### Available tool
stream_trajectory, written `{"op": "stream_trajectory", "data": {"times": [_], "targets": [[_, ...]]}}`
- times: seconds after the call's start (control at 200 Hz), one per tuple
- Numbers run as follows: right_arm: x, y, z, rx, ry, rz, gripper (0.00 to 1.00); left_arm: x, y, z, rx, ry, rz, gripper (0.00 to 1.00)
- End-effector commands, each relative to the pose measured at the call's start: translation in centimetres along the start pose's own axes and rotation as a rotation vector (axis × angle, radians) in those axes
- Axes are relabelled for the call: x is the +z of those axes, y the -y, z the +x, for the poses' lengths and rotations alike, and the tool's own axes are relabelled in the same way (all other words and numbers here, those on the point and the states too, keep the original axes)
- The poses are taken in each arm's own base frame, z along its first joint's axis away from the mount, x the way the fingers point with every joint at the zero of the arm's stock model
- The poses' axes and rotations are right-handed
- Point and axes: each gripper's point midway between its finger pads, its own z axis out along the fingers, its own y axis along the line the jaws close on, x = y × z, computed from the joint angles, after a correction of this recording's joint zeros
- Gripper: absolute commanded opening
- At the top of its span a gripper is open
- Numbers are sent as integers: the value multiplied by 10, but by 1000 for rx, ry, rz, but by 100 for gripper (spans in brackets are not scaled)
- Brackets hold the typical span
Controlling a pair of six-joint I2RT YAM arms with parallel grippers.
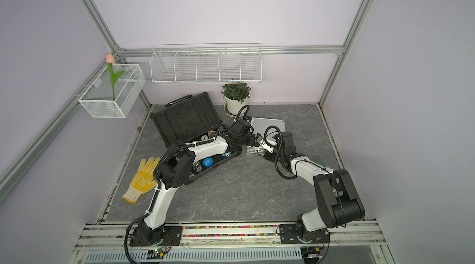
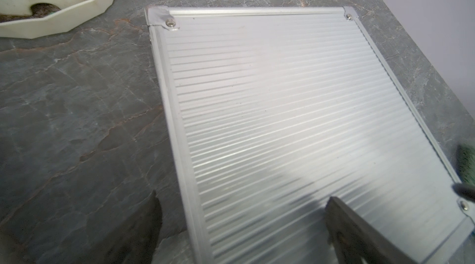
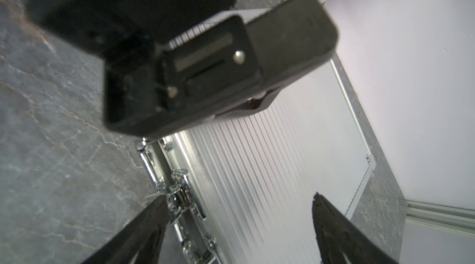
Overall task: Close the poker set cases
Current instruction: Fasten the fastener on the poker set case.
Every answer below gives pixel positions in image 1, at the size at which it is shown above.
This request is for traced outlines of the black plastic poker case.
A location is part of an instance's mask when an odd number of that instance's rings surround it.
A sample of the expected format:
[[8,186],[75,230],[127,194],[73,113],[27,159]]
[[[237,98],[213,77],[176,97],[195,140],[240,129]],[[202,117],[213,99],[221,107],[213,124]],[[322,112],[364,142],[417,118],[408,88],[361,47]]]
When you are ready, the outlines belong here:
[[[242,153],[242,148],[230,149],[226,128],[208,93],[187,95],[154,112],[152,120],[167,151],[154,178],[168,187],[190,184],[207,171],[223,165]],[[213,158],[211,167],[202,160]]]

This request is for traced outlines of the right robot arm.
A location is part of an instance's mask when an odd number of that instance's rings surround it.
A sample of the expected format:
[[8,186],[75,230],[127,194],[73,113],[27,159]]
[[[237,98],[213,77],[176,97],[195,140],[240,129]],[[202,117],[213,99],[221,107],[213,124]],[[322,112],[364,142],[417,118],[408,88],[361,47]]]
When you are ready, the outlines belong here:
[[347,170],[325,167],[297,152],[290,132],[258,143],[265,149],[264,158],[274,163],[281,177],[300,178],[314,187],[317,206],[296,221],[301,242],[310,242],[326,229],[345,227],[365,217],[364,205]]

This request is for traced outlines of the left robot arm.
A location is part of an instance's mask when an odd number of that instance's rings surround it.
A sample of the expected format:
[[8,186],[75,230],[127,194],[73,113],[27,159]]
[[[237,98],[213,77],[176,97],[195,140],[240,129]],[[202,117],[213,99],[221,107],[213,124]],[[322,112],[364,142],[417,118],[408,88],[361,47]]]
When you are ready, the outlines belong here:
[[162,158],[142,160],[123,199],[135,204],[141,195],[150,190],[154,193],[145,214],[134,220],[127,231],[125,245],[162,245],[167,236],[166,214],[178,188],[224,165],[239,156],[243,146],[255,142],[254,129],[245,117],[207,140],[176,141]]

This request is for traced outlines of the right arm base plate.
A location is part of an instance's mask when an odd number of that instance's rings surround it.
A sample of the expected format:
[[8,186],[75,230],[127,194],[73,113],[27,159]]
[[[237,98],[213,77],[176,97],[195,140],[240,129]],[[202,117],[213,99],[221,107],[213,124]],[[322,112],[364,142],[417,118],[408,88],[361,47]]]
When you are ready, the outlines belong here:
[[280,224],[276,228],[282,244],[329,244],[330,232],[327,229],[318,229],[307,232],[296,223]]

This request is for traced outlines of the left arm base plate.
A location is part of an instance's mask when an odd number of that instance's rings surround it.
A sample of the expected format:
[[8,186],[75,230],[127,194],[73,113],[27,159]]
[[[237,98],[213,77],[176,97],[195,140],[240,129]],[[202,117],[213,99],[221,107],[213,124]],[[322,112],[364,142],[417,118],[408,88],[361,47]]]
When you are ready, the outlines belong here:
[[178,246],[182,234],[182,226],[162,226],[152,230],[146,225],[141,225],[134,229],[129,245],[132,247]]

